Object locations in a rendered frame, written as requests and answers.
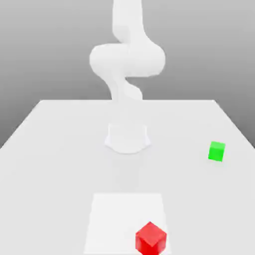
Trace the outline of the small red cube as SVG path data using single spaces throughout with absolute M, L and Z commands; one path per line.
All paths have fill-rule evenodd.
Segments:
M 135 234 L 135 249 L 142 255 L 159 255 L 166 248 L 167 233 L 148 222 Z

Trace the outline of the small green cube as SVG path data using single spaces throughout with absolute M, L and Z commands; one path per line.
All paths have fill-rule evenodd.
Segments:
M 224 152 L 225 152 L 225 147 L 226 147 L 225 143 L 212 141 L 209 148 L 208 158 L 210 160 L 222 162 Z

